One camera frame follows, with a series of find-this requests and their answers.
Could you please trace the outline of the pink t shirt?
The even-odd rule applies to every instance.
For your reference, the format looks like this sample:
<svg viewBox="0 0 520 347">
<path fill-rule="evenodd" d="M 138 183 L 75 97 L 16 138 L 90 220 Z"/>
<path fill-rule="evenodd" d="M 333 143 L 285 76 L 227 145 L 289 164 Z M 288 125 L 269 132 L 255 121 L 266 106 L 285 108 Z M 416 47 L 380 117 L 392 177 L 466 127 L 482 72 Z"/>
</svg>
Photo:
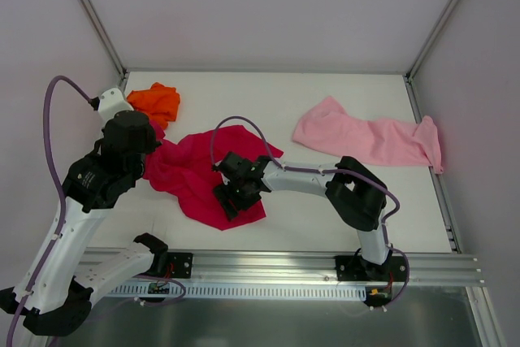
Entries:
<svg viewBox="0 0 520 347">
<path fill-rule="evenodd" d="M 352 117 L 335 98 L 324 98 L 297 122 L 292 140 L 309 149 L 383 167 L 430 167 L 444 172 L 438 129 L 429 116 L 417 124 Z"/>
</svg>

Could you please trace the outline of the red t shirt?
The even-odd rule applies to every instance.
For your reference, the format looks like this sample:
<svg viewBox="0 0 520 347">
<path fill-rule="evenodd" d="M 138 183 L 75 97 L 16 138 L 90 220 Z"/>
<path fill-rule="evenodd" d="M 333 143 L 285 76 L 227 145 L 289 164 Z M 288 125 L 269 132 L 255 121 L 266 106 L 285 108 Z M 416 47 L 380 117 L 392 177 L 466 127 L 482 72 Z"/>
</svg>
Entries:
<svg viewBox="0 0 520 347">
<path fill-rule="evenodd" d="M 213 194 L 214 187 L 223 183 L 222 176 L 212 170 L 210 152 L 217 161 L 234 152 L 251 161 L 267 153 L 261 138 L 242 125 L 220 128 L 212 145 L 212 132 L 187 135 L 178 143 L 166 139 L 164 130 L 152 123 L 161 145 L 146 157 L 144 178 L 159 192 L 177 198 L 181 211 L 188 218 L 206 226 L 225 231 L 255 223 L 266 217 L 261 202 L 228 220 Z"/>
</svg>

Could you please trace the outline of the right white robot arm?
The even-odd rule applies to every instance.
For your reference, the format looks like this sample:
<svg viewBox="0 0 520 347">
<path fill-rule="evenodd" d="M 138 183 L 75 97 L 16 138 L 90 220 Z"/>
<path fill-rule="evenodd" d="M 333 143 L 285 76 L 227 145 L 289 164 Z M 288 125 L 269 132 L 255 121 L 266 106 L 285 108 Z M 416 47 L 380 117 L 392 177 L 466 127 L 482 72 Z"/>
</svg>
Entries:
<svg viewBox="0 0 520 347">
<path fill-rule="evenodd" d="M 261 156 L 254 161 L 233 152 L 213 165 L 223 183 L 213 190 L 229 220 L 262 200 L 263 193 L 291 191 L 322 197 L 339 218 L 357 231 L 360 259 L 357 269 L 373 281 L 388 280 L 392 250 L 384 222 L 387 200 L 399 202 L 387 186 L 358 160 L 343 157 L 337 164 L 294 167 L 276 158 Z"/>
</svg>

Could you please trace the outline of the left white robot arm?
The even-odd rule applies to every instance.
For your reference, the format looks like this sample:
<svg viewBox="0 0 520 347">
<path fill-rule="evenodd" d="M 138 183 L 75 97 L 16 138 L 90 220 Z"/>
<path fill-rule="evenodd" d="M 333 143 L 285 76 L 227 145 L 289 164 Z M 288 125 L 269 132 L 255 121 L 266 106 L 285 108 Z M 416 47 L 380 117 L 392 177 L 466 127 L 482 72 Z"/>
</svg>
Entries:
<svg viewBox="0 0 520 347">
<path fill-rule="evenodd" d="M 113 258 L 76 271 L 86 247 L 119 197 L 145 173 L 159 146 L 147 115 L 120 111 L 93 150 L 74 162 L 59 194 L 58 215 L 24 279 L 1 291 L 1 307 L 36 336 L 68 336 L 114 288 L 140 274 L 161 276 L 168 246 L 143 233 Z"/>
</svg>

